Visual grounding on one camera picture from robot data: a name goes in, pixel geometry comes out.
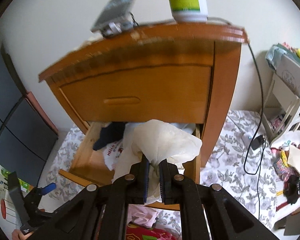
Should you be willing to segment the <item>left hand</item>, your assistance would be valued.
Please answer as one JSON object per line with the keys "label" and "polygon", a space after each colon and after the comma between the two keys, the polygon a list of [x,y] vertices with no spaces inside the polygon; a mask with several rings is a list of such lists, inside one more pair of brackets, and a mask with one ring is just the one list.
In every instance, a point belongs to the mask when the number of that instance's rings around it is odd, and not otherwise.
{"label": "left hand", "polygon": [[12,240],[27,240],[33,232],[24,235],[19,229],[14,229],[12,232]]}

